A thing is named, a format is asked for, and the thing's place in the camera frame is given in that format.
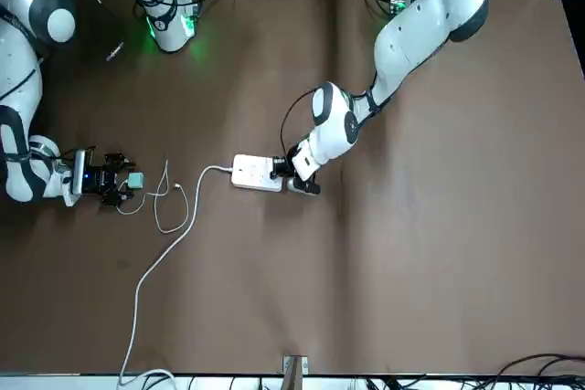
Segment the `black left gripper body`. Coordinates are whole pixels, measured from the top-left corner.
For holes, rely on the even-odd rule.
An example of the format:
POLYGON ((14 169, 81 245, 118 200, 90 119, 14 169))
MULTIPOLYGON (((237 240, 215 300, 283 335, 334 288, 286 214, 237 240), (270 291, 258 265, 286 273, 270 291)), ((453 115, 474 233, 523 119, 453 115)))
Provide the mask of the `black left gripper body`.
POLYGON ((289 191, 302 195, 317 196, 321 194, 321 187, 311 177, 303 181, 297 174, 286 178, 286 187, 289 191))

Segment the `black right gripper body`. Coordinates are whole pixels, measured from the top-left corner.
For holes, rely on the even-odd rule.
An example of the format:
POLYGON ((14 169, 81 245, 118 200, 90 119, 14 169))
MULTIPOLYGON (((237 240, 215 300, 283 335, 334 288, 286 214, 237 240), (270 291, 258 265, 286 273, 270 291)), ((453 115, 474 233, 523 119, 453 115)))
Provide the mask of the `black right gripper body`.
POLYGON ((85 168, 86 195, 112 195, 118 191, 117 174, 122 165, 118 162, 88 165, 85 168))

